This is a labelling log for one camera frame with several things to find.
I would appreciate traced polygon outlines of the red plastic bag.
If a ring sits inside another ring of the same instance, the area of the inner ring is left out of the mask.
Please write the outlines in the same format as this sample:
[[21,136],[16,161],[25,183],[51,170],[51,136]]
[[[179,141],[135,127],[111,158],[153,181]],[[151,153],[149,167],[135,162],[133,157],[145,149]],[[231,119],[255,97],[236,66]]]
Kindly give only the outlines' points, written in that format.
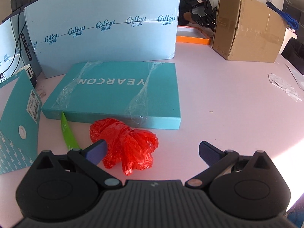
[[106,169],[122,164],[124,175],[134,170],[145,170],[153,166],[152,153],[158,148],[157,136],[148,131],[133,129],[122,121],[106,118],[95,121],[90,126],[90,139],[107,143],[107,154],[103,159]]

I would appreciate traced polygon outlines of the teal box lid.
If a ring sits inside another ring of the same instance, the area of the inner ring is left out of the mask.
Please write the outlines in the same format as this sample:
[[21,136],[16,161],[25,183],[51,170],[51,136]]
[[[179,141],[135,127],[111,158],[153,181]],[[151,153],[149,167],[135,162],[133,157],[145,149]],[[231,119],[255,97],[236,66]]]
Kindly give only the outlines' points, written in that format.
[[174,63],[87,62],[71,67],[42,107],[46,118],[94,123],[115,118],[134,128],[178,130]]

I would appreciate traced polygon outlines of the green tube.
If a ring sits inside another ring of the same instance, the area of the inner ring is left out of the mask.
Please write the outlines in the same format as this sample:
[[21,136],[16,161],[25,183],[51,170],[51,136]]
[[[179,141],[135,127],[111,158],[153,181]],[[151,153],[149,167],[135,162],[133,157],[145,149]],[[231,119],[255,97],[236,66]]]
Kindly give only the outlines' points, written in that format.
[[71,128],[69,127],[69,123],[67,122],[67,118],[63,112],[61,112],[61,131],[68,151],[72,149],[80,149],[80,146]]

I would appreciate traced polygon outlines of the open teal box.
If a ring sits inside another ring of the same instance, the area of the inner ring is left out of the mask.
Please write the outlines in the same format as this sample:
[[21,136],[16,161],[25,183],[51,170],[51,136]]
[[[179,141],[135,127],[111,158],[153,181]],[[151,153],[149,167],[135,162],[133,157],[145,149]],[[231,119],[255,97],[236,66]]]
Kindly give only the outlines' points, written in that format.
[[30,167],[37,158],[41,107],[24,70],[1,83],[1,174]]

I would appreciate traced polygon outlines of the clear plastic wrapper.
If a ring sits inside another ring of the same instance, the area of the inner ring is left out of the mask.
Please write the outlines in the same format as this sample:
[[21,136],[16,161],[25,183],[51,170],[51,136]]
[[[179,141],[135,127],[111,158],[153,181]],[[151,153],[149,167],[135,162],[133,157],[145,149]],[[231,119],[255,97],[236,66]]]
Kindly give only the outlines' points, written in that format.
[[289,85],[285,80],[283,80],[281,77],[270,73],[268,74],[269,82],[283,90],[289,97],[291,97],[295,101],[302,101],[298,93],[295,91],[295,89]]

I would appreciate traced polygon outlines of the white ceramic bowl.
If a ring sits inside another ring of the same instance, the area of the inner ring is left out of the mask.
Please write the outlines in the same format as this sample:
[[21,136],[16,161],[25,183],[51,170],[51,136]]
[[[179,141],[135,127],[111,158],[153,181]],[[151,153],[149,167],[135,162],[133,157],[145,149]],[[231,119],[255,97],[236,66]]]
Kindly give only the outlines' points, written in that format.
[[30,79],[31,84],[35,88],[37,86],[37,76],[36,76],[35,72],[33,71],[31,65],[30,64],[24,65],[23,67],[18,69],[16,73],[19,73],[23,70],[26,72],[26,74],[28,75],[28,78]]

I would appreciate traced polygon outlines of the brown cardboard box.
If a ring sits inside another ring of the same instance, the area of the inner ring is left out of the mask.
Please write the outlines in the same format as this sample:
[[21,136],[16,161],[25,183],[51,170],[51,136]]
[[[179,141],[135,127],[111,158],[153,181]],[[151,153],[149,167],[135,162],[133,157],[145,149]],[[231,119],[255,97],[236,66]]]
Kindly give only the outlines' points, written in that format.
[[286,21],[257,0],[219,0],[212,49],[228,61],[275,62]]

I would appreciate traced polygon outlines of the orange tray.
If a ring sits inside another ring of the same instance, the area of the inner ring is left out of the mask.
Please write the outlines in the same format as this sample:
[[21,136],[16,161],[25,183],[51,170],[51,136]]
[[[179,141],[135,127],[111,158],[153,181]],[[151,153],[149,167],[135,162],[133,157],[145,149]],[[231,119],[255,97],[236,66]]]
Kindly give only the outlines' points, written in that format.
[[211,38],[199,27],[178,26],[176,42],[210,45]]

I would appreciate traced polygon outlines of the large light-blue carton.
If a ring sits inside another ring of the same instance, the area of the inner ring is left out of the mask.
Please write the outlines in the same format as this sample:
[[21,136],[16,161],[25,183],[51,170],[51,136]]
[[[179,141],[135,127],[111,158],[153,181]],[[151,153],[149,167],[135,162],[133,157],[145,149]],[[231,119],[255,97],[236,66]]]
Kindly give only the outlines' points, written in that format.
[[24,10],[47,78],[73,64],[172,59],[179,0],[38,0]]

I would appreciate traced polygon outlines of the person in dark jacket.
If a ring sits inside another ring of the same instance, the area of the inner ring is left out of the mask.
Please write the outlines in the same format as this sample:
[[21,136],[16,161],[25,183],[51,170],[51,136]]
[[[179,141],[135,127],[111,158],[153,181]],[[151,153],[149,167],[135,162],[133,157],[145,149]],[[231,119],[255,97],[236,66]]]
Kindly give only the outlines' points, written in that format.
[[209,0],[180,0],[178,25],[198,24],[214,31],[216,24],[216,8]]

